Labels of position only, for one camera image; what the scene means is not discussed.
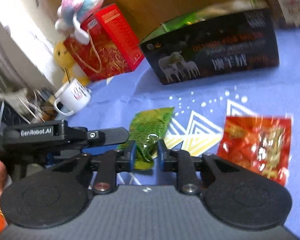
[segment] blue tablecloth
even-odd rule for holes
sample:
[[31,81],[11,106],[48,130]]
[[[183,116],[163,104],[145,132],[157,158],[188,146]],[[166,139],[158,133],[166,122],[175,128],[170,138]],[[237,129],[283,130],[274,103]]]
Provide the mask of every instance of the blue tablecloth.
[[[293,115],[290,176],[287,189],[293,207],[286,226],[300,237],[300,30],[277,31],[280,67],[233,73],[163,86],[144,60],[133,73],[90,86],[92,101],[68,119],[70,126],[88,129],[129,128],[143,110],[174,106],[170,134],[222,134],[231,115]],[[98,154],[108,148],[87,150]],[[209,151],[215,153],[217,145]],[[173,184],[175,175],[155,167],[148,172],[121,173],[119,183]]]

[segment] pink stuffed toy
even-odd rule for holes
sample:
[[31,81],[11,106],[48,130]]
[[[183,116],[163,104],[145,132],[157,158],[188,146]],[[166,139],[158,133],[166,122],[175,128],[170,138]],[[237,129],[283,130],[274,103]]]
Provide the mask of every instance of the pink stuffed toy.
[[59,19],[55,28],[67,31],[74,28],[72,34],[82,44],[89,43],[88,34],[80,28],[81,23],[93,12],[101,8],[104,0],[62,0],[58,9]]

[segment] red gift box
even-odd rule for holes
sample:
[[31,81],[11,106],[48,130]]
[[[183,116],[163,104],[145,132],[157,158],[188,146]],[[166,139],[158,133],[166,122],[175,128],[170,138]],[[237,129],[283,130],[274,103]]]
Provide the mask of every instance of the red gift box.
[[64,45],[91,81],[134,71],[144,58],[137,36],[116,4],[95,12],[81,28],[90,43],[68,37]]

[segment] red snack packet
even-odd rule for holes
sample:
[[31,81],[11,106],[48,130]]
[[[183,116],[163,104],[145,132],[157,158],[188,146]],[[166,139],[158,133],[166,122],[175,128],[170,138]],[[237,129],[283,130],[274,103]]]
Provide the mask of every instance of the red snack packet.
[[217,155],[285,185],[291,143],[291,119],[226,118]]

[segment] green snack packet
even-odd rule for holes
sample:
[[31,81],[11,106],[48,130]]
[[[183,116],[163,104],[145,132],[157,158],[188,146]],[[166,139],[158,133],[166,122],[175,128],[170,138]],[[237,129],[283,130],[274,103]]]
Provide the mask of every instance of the green snack packet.
[[152,155],[156,151],[156,143],[166,134],[174,107],[152,109],[137,113],[133,118],[129,140],[137,142],[136,170],[149,170],[153,167]]

